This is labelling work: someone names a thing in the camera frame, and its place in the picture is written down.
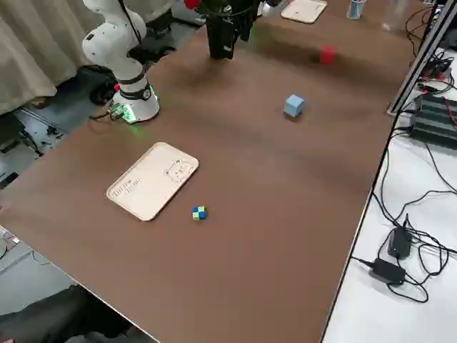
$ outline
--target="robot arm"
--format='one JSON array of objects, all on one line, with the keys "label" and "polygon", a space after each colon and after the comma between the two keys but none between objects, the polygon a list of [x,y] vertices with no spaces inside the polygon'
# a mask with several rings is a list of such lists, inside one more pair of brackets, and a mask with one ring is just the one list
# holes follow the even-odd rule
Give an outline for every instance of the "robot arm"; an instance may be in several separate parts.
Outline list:
[{"label": "robot arm", "polygon": [[105,22],[87,34],[82,43],[86,57],[112,70],[120,89],[113,103],[125,111],[128,122],[150,119],[159,112],[159,103],[148,83],[143,66],[127,56],[146,35],[146,25],[122,0],[83,0]]}]

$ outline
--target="curtain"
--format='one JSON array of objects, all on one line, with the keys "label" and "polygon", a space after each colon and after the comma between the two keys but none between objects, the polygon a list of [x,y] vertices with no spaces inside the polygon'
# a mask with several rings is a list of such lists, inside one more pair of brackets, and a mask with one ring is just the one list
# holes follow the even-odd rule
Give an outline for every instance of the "curtain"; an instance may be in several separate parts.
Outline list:
[{"label": "curtain", "polygon": [[[169,8],[169,0],[125,4],[146,21]],[[90,64],[81,42],[101,22],[83,0],[0,0],[0,114],[55,95],[56,86]]]}]

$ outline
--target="plastic bottle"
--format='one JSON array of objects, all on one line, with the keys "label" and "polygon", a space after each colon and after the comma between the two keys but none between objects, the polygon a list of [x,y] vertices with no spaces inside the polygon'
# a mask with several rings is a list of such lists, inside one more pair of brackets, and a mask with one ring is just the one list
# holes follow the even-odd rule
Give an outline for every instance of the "plastic bottle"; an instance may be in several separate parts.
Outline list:
[{"label": "plastic bottle", "polygon": [[386,31],[395,31],[404,24],[404,16],[409,5],[409,0],[389,0],[388,8],[384,14],[382,28]]}]

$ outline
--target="green led light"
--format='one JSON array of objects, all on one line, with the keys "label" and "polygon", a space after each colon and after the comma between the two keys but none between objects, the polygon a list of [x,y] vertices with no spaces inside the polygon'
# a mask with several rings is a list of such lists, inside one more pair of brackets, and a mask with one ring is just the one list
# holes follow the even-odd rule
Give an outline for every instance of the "green led light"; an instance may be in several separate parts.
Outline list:
[{"label": "green led light", "polygon": [[128,123],[136,121],[134,112],[131,110],[131,107],[127,104],[124,105],[124,114],[122,115],[122,119],[127,121]]}]

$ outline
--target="small multicolored cube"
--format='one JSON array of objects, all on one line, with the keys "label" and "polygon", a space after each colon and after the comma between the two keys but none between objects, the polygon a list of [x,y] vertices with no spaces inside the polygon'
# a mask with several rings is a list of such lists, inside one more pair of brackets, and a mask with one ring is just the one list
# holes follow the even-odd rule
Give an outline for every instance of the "small multicolored cube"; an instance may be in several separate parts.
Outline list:
[{"label": "small multicolored cube", "polygon": [[195,206],[192,210],[192,218],[194,218],[194,220],[206,219],[205,206]]}]

